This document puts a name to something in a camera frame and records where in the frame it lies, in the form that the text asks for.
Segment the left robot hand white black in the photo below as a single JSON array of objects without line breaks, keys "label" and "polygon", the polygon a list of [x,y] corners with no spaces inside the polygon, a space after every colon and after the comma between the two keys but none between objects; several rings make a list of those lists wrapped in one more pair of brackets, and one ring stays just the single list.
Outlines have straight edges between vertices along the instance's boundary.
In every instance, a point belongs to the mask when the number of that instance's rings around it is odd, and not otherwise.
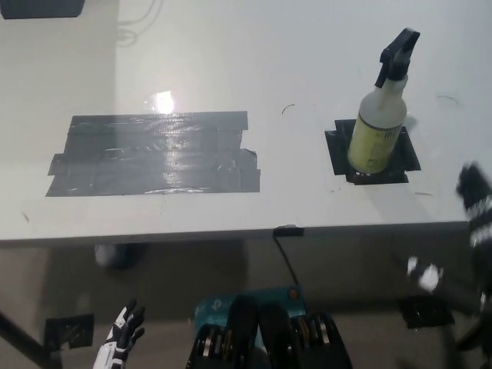
[{"label": "left robot hand white black", "polygon": [[128,355],[145,329],[145,307],[137,307],[135,299],[130,300],[121,310],[111,330],[100,346],[93,364],[94,369],[125,369]]}]

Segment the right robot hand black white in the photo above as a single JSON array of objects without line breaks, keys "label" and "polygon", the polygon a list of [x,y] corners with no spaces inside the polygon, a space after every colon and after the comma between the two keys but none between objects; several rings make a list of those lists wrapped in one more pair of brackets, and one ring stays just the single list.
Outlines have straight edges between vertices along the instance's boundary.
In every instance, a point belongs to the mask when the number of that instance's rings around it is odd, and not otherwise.
[{"label": "right robot hand black white", "polygon": [[[475,281],[485,291],[491,289],[491,182],[480,166],[471,163],[462,167],[458,177],[460,196],[469,229],[471,268]],[[407,276],[425,291],[432,292],[444,280],[444,270],[434,264],[425,265],[412,256],[407,260]]]}]

